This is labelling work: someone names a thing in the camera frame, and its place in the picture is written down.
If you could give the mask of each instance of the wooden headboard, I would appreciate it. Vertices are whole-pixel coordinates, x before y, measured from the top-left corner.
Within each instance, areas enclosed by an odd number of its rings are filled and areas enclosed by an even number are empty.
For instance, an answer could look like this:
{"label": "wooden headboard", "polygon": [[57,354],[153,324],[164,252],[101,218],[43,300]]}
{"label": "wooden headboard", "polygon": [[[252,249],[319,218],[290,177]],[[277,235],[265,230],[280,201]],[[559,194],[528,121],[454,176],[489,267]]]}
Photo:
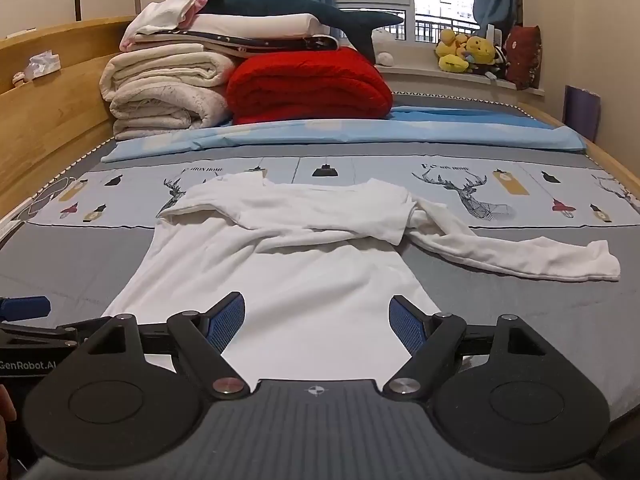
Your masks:
{"label": "wooden headboard", "polygon": [[[89,20],[0,41],[0,218],[113,135],[98,81],[131,20]],[[13,88],[14,74],[46,50],[60,56],[62,70]]]}

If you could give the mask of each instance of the gray bed sheet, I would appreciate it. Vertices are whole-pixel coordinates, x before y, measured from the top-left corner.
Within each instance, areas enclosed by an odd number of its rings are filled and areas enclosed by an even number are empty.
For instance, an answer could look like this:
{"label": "gray bed sheet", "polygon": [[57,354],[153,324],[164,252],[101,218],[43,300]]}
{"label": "gray bed sheet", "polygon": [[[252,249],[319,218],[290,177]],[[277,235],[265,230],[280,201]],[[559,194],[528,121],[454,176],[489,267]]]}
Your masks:
{"label": "gray bed sheet", "polygon": [[[107,145],[74,166],[96,170],[231,156],[455,155],[596,168],[583,155],[513,148],[425,143],[243,146],[98,164]],[[561,229],[478,229],[509,240],[546,236],[586,245],[606,239],[622,265],[620,282],[524,280],[457,266],[404,241],[398,251],[431,299],[469,323],[494,324],[500,314],[523,317],[605,394],[612,418],[640,404],[640,226]],[[146,228],[69,228],[25,224],[0,245],[0,296],[45,295],[52,312],[32,326],[53,327],[99,317],[135,273],[151,243]]]}

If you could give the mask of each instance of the logo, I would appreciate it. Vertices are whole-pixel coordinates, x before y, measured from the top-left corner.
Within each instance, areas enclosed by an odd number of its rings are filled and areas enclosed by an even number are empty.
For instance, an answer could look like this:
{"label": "logo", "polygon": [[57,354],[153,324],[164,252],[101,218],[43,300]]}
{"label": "logo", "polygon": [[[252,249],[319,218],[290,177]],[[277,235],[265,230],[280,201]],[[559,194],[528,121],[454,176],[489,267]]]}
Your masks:
{"label": "logo", "polygon": [[305,390],[306,392],[309,392],[311,395],[313,395],[314,397],[318,397],[321,396],[322,394],[325,393],[326,388],[323,388],[322,386],[312,386],[311,388],[309,388],[308,390]]}

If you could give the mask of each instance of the stuffed toy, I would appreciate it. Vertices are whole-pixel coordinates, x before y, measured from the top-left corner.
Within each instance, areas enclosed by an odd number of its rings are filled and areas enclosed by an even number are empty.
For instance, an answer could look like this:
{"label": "stuffed toy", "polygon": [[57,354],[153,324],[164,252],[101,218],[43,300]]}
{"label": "stuffed toy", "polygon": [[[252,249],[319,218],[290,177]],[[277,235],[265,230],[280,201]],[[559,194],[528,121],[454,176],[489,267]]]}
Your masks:
{"label": "stuffed toy", "polygon": [[462,74],[469,68],[469,62],[455,54],[447,54],[442,56],[438,62],[440,70],[443,72],[453,72],[456,74]]}
{"label": "stuffed toy", "polygon": [[465,50],[467,52],[465,59],[469,63],[477,65],[492,65],[495,62],[494,44],[485,38],[472,36],[466,42]]}
{"label": "stuffed toy", "polygon": [[384,28],[376,28],[371,33],[373,51],[376,54],[376,64],[393,66],[394,57],[389,53],[389,48],[394,44],[394,35]]}
{"label": "stuffed toy", "polygon": [[458,51],[466,43],[466,34],[458,34],[450,28],[440,31],[440,42],[436,46],[435,53],[438,58],[453,54],[458,55]]}
{"label": "stuffed toy", "polygon": [[398,25],[404,20],[388,12],[352,10],[313,0],[207,0],[200,14],[228,14],[231,16],[283,16],[284,14],[312,14],[327,27],[339,28],[351,44],[372,64],[376,54],[371,41],[375,28]]}

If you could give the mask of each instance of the metal screw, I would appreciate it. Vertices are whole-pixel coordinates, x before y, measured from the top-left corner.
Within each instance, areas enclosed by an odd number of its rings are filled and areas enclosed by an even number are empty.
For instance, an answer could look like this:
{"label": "metal screw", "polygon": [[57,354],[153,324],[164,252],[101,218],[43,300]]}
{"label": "metal screw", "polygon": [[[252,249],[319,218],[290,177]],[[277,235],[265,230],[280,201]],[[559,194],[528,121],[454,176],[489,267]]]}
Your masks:
{"label": "metal screw", "polygon": [[400,377],[391,381],[389,388],[396,394],[413,394],[420,389],[420,383],[415,379]]}
{"label": "metal screw", "polygon": [[237,377],[222,377],[213,381],[213,389],[219,394],[236,394],[244,388],[244,381]]}

